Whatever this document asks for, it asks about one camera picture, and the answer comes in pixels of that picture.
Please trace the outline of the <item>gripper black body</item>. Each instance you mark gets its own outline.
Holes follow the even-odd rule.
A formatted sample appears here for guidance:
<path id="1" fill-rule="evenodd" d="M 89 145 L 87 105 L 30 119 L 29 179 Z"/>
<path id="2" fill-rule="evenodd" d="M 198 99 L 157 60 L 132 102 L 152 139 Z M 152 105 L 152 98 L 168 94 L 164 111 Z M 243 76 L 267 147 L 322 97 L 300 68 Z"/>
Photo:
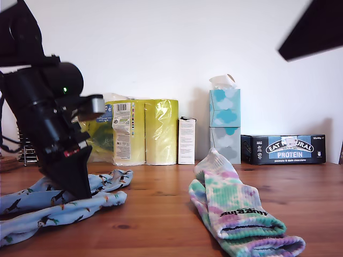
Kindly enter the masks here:
<path id="1" fill-rule="evenodd" d="M 80 152 L 87 146 L 87 132 L 66 118 L 51 101 L 36 101 L 26 108 L 25 132 L 31 140 L 40 167 L 49 167 Z"/>

